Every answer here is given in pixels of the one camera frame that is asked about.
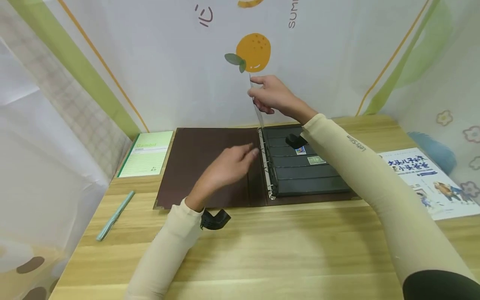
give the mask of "green notebook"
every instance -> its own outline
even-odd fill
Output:
[[[173,131],[139,134],[117,177],[160,174],[172,135]]]

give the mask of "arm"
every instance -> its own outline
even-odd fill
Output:
[[[200,236],[202,212],[172,206],[167,220],[141,258],[125,294],[127,300],[158,300],[166,294],[187,251]]]
[[[302,136],[377,213],[398,279],[422,270],[475,277],[437,227],[418,197],[369,147],[359,148],[345,130],[318,114]]]
[[[374,151],[295,97],[275,76],[248,94],[303,125],[304,139],[377,213],[405,299],[479,299],[480,285],[417,195]]]
[[[200,236],[206,201],[218,189],[244,177],[258,156],[252,145],[234,146],[205,170],[187,198],[172,206],[165,224],[141,258],[125,294],[127,300],[163,299],[188,250]]]

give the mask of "orange illustration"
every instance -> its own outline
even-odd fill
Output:
[[[255,73],[265,69],[270,60],[270,41],[259,33],[244,36],[237,45],[237,53],[225,54],[225,59],[244,71]]]
[[[242,8],[255,7],[258,4],[262,3],[263,0],[252,0],[252,1],[239,1],[238,6]]]

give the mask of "black arm sleeve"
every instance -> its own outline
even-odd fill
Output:
[[[479,300],[480,285],[457,273],[425,270],[405,279],[403,296],[405,300]]]

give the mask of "wrist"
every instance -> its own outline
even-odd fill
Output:
[[[308,104],[298,99],[297,105],[292,112],[292,118],[297,120],[302,126],[318,114],[316,110]]]
[[[215,188],[209,187],[201,181],[195,183],[190,194],[185,199],[185,204],[196,212],[201,212],[207,203],[208,198],[215,192]]]

